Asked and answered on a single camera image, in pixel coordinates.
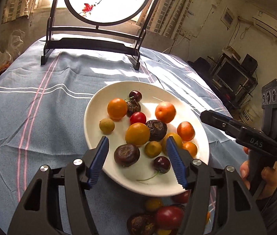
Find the person's right hand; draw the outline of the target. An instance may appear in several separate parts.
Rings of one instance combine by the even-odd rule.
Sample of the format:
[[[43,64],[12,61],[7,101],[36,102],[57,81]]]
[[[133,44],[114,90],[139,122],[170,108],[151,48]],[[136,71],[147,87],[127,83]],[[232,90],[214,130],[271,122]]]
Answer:
[[[241,164],[239,171],[250,194],[256,200],[271,197],[277,188],[277,162],[268,154],[245,146],[243,151],[248,160]]]

